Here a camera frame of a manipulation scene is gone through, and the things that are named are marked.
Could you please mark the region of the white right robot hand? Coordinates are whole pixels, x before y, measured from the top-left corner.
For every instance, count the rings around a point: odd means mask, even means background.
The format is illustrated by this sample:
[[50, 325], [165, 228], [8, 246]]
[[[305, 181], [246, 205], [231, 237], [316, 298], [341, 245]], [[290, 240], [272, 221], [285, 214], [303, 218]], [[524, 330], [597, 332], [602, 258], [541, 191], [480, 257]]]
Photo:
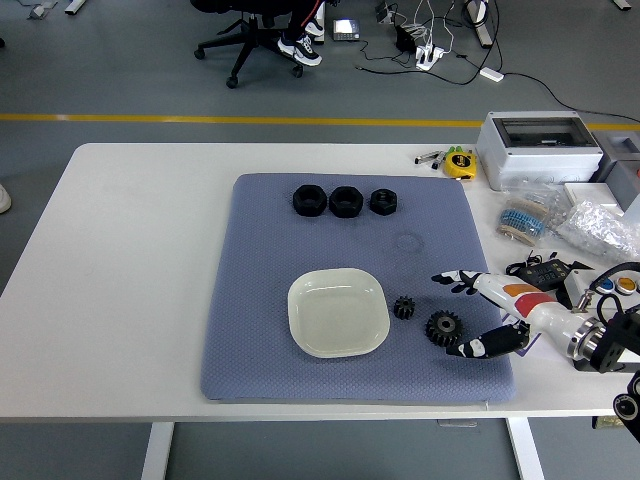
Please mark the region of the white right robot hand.
[[516, 318], [513, 324], [503, 325], [457, 346], [449, 346], [449, 355], [489, 359], [514, 352], [529, 342], [531, 333], [543, 332], [555, 343], [557, 350], [568, 358], [582, 359], [588, 316], [573, 313], [549, 294], [523, 280], [504, 274], [468, 270], [442, 272], [432, 280], [452, 285], [453, 293], [478, 293]]

